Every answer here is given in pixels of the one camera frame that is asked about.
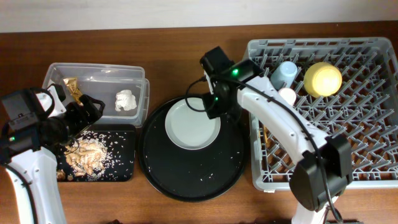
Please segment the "gold snack wrapper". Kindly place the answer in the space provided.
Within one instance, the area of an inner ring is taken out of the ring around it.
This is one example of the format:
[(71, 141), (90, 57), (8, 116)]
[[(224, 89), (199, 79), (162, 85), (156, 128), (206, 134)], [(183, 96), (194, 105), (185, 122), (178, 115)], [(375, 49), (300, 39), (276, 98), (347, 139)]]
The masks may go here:
[(73, 99), (80, 105), (82, 106), (83, 103), (80, 101), (80, 97), (83, 95), (83, 93), (80, 91), (78, 88), (78, 79), (76, 77), (71, 77), (71, 78), (64, 78), (63, 82), (70, 92), (71, 96)]

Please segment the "pale grey plate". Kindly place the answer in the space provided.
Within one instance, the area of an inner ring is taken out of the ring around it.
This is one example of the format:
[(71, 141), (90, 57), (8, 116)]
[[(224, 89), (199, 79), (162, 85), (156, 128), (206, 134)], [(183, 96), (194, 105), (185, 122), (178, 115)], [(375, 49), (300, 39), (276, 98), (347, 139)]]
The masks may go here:
[(210, 119), (205, 112), (192, 110), (182, 98), (168, 110), (165, 130), (175, 145), (196, 151), (209, 146), (218, 137), (221, 119)]

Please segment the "white napkin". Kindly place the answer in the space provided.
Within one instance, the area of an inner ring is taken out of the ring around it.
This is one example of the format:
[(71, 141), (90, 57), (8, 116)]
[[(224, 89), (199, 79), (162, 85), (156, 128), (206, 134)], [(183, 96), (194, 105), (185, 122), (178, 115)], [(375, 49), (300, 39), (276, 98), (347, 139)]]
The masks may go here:
[(137, 107), (136, 97), (131, 90), (122, 90), (116, 94), (115, 110), (130, 111)]

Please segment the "blue cup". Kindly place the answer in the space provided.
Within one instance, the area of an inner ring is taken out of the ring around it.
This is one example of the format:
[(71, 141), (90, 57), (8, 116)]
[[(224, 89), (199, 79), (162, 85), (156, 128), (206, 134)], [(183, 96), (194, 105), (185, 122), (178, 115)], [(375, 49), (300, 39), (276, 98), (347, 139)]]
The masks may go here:
[(282, 62), (270, 77), (270, 81), (276, 90), (290, 88), (295, 80), (298, 67), (290, 61)]

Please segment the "pink cup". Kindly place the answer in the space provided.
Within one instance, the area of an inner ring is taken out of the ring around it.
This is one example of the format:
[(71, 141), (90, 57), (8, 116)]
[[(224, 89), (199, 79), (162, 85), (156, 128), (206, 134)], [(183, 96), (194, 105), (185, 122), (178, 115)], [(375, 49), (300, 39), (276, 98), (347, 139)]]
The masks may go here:
[(278, 93), (290, 106), (293, 106), (295, 104), (297, 94), (293, 89), (281, 88)]

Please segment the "yellow bowl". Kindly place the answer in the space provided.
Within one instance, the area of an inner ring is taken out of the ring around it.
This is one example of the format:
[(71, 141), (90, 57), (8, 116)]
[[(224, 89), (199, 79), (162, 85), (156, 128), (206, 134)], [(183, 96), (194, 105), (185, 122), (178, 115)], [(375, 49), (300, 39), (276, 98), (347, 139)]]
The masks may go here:
[(315, 98), (328, 97), (340, 89), (342, 74), (335, 66), (326, 62), (318, 62), (305, 72), (303, 83), (309, 95)]

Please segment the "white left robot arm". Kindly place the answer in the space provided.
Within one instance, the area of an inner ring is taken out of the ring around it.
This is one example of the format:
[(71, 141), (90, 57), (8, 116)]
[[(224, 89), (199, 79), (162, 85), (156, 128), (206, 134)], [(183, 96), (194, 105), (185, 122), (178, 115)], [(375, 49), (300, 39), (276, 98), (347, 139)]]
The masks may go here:
[(88, 95), (63, 105), (61, 85), (26, 88), (1, 98), (10, 118), (1, 131), (1, 166), (9, 174), (21, 223), (65, 223), (53, 153), (102, 115), (105, 104)]

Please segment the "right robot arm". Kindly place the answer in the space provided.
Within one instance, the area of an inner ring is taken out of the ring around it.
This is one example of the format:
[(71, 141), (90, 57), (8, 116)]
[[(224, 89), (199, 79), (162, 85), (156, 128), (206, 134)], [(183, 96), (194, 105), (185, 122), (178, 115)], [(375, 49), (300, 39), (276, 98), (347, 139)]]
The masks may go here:
[(250, 59), (234, 63), (220, 47), (200, 59), (209, 84), (203, 104), (210, 119), (244, 109), (281, 143), (295, 169), (289, 187), (298, 201), (292, 223), (326, 223), (334, 205), (353, 181), (351, 144), (318, 129), (290, 106), (272, 86), (265, 71)]

